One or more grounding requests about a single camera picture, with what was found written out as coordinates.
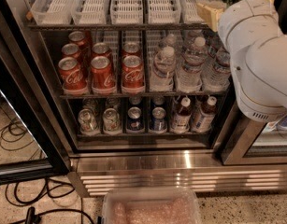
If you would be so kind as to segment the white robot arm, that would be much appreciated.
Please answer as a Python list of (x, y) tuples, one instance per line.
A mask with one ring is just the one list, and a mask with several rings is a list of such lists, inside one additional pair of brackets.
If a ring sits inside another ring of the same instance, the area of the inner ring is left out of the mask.
[(198, 0), (197, 14), (230, 53), (237, 105), (249, 119), (287, 114), (287, 0)]

